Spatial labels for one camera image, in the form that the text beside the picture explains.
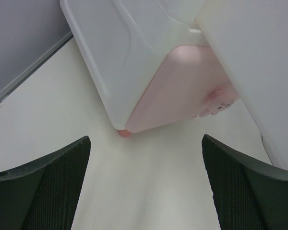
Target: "plastic storage bin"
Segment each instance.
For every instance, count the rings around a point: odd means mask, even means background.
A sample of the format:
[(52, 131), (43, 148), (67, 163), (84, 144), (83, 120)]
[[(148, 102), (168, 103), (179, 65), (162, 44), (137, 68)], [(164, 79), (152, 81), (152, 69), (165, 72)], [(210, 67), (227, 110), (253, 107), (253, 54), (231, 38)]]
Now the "plastic storage bin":
[[(201, 110), (207, 108), (214, 91), (224, 87), (225, 82), (227, 82), (225, 88), (229, 88), (228, 77), (211, 48), (195, 48), (208, 45), (201, 31), (195, 29), (194, 23), (203, 0), (180, 2), (175, 0), (61, 0), (60, 2), (107, 114), (116, 129), (127, 128), (131, 132), (137, 132), (184, 119), (190, 115), (198, 115)], [(160, 66), (170, 54), (173, 55), (172, 59), (169, 58), (170, 62), (177, 61), (172, 65), (179, 70), (175, 72), (176, 75), (164, 76), (166, 71)], [(185, 72), (185, 65), (193, 66), (190, 67), (192, 71), (187, 71), (188, 76), (179, 79), (180, 72)], [(209, 75), (210, 68), (220, 71), (212, 71), (213, 74)], [(192, 84), (202, 84), (203, 79), (211, 84), (207, 84), (207, 88), (201, 88), (200, 97), (197, 97), (196, 92), (185, 94), (184, 97), (176, 97), (181, 91), (196, 90), (196, 87), (186, 88), (190, 86), (186, 84), (186, 79), (192, 79), (190, 81)], [(168, 81), (183, 82), (176, 90), (173, 90), (172, 84), (164, 84), (159, 88), (153, 86), (154, 82), (162, 85), (162, 82)], [(147, 93), (158, 94), (163, 99), (154, 97), (150, 98), (149, 102), (141, 100), (147, 97)], [(137, 105), (142, 104), (140, 111), (146, 110), (148, 108), (143, 105), (152, 103), (151, 100), (155, 100), (155, 104), (158, 101), (167, 106), (174, 101), (176, 104), (188, 101), (193, 110), (191, 113), (189, 109), (185, 109), (187, 105), (183, 108), (176, 106), (178, 111), (170, 110), (170, 114), (161, 119), (156, 117), (156, 114), (164, 114), (160, 111), (160, 107), (159, 110), (145, 113), (146, 117), (136, 115), (139, 110), (136, 109)]]

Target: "white floor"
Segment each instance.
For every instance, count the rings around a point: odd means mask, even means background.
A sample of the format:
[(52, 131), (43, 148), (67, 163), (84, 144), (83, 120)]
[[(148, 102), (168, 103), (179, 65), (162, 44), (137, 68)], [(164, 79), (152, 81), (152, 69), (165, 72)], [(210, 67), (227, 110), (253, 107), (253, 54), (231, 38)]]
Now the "white floor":
[(73, 230), (217, 230), (204, 134), (270, 163), (241, 100), (217, 116), (121, 138), (73, 39), (0, 104), (0, 171), (88, 135)]

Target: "white wall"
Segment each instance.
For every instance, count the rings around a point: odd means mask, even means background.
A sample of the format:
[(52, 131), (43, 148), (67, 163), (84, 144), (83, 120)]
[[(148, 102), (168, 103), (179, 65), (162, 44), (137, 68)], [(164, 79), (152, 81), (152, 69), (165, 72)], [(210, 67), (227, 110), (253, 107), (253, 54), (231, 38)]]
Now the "white wall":
[(0, 0), (0, 92), (69, 32), (59, 0)]

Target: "pink bear figure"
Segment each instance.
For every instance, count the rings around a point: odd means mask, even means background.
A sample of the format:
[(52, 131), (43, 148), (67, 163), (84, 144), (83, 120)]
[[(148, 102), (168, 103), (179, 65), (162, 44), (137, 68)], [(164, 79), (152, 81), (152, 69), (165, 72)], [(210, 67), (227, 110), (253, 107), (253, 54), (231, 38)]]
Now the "pink bear figure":
[(231, 107), (238, 99), (239, 95), (229, 81), (226, 85), (217, 89), (209, 96), (208, 106), (199, 114), (199, 116), (205, 117), (209, 114), (212, 116), (217, 115), (219, 112)]

